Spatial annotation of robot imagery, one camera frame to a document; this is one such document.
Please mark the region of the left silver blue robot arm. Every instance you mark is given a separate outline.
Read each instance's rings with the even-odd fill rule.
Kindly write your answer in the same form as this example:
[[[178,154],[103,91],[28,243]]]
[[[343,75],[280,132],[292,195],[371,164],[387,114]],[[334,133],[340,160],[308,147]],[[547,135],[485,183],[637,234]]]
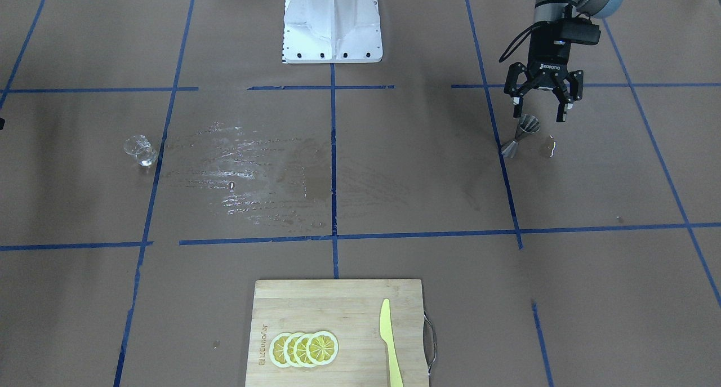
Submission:
[[[602,31],[593,19],[605,19],[623,0],[535,0],[534,21],[509,43],[499,62],[508,59],[530,39],[526,63],[508,67],[503,92],[513,102],[513,117],[520,118],[524,97],[531,90],[549,90],[559,102],[557,122],[565,122],[575,102],[584,96],[583,70],[569,70],[572,44],[597,45]]]

